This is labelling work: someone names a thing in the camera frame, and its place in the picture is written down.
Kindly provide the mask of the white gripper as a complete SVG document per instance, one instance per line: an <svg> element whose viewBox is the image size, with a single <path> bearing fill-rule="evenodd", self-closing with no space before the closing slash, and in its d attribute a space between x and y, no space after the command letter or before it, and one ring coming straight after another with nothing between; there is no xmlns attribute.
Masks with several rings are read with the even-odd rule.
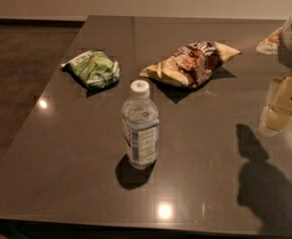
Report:
<svg viewBox="0 0 292 239"><path fill-rule="evenodd" d="M292 14L282 26L278 46L279 63L292 69ZM283 79L274 79L268 88L258 131L274 136L292 120L292 71Z"/></svg>

